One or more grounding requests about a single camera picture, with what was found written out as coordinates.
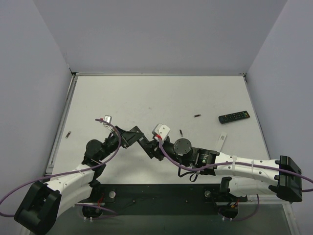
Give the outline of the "white remote control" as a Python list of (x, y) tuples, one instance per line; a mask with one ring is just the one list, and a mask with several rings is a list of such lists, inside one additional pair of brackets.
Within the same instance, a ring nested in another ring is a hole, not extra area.
[(216, 151), (219, 151), (219, 152), (221, 151), (226, 137), (227, 137), (227, 133), (226, 132), (221, 132), (221, 134), (220, 134), (220, 136), (218, 138), (218, 141), (217, 141), (217, 143), (215, 145), (215, 150)]

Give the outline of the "slim black remote control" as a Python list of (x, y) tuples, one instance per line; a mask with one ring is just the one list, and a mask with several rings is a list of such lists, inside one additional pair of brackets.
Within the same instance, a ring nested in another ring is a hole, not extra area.
[(141, 148), (144, 150), (144, 144), (146, 142), (148, 142), (149, 140), (145, 137), (145, 135), (139, 140), (137, 141), (137, 143), (141, 146)]

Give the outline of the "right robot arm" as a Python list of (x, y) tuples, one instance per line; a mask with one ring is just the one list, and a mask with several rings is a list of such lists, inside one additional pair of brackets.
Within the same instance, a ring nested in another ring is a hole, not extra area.
[(142, 137), (140, 146), (150, 158), (167, 158), (179, 169), (196, 175), (220, 176), (221, 193), (235, 197), (247, 195), (276, 195), (288, 202), (302, 201), (302, 171), (288, 156), (278, 160), (255, 160), (227, 155), (215, 150), (196, 148), (187, 139), (162, 146), (157, 140)]

